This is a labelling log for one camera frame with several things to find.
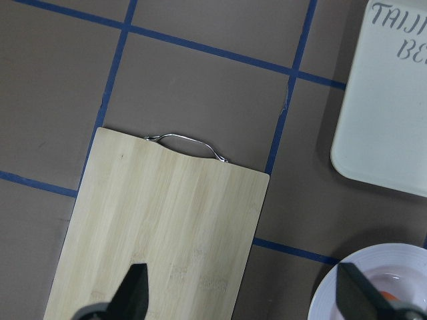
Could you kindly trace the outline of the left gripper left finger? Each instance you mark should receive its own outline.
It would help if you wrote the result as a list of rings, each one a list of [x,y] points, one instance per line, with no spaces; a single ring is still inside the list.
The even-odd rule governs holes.
[[[146,263],[132,264],[109,303],[78,310],[75,319],[145,319],[149,307]]]

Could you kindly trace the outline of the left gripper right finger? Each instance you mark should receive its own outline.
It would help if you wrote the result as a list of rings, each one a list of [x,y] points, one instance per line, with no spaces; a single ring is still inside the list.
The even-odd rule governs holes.
[[[414,304],[389,300],[353,263],[336,270],[336,306],[343,319],[419,319]]]

